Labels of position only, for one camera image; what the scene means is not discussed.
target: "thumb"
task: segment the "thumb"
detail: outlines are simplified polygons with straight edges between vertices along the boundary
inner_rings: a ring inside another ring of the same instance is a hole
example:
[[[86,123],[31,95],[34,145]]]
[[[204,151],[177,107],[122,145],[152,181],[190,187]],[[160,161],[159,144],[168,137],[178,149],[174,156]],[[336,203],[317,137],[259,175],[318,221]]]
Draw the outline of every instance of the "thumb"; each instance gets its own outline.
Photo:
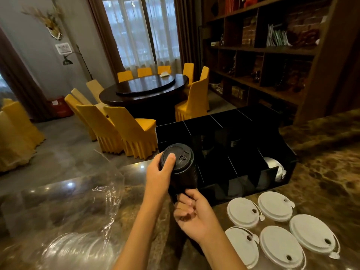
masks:
[[[170,173],[173,171],[174,165],[176,162],[176,156],[173,153],[170,153],[165,161],[165,164],[161,170],[161,172],[167,173],[170,175]]]

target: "sheer curtain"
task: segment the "sheer curtain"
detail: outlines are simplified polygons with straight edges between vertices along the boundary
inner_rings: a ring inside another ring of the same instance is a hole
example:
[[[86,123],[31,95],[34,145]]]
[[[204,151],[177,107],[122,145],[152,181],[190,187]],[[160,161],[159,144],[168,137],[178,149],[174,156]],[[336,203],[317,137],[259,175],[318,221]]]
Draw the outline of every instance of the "sheer curtain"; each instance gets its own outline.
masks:
[[[158,65],[169,64],[173,72],[181,72],[173,0],[145,0],[151,38],[141,0],[102,1],[126,70],[137,76],[138,67],[151,67],[156,73],[156,58]],[[150,40],[153,41],[156,57],[153,56]]]
[[[2,99],[12,99],[14,101],[17,100],[6,81],[0,75],[0,107],[2,106]]]

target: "black cup lid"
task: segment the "black cup lid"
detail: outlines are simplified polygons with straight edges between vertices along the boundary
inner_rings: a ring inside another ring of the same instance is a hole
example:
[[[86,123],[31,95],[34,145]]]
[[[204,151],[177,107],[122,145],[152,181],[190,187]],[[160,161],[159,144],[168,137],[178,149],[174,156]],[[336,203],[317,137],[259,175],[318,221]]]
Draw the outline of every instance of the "black cup lid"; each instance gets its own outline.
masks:
[[[170,153],[173,153],[176,156],[176,162],[173,169],[173,171],[176,173],[182,172],[183,170],[187,169],[187,167],[191,165],[194,159],[193,150],[189,146],[181,143],[176,143],[170,145],[164,150],[160,160],[161,167],[164,166],[165,161]]]

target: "round dining table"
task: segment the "round dining table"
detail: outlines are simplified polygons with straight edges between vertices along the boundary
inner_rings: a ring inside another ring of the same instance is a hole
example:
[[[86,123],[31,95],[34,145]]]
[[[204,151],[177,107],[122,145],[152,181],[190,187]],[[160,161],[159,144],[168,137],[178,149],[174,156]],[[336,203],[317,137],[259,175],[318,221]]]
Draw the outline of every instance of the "round dining table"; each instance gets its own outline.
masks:
[[[99,97],[109,106],[126,107],[134,118],[151,118],[157,125],[175,122],[175,105],[186,99],[189,78],[182,74],[141,77],[116,83]]]

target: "black organizer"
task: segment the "black organizer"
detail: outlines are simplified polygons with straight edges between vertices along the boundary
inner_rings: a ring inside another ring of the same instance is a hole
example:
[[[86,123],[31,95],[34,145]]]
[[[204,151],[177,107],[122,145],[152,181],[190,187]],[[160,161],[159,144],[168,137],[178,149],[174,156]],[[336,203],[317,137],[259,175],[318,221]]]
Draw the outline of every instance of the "black organizer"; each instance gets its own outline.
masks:
[[[211,205],[287,184],[297,159],[279,133],[280,115],[262,104],[156,127],[159,151],[183,143],[194,151],[198,189]],[[275,182],[280,162],[286,175]],[[176,201],[176,191],[169,188]]]

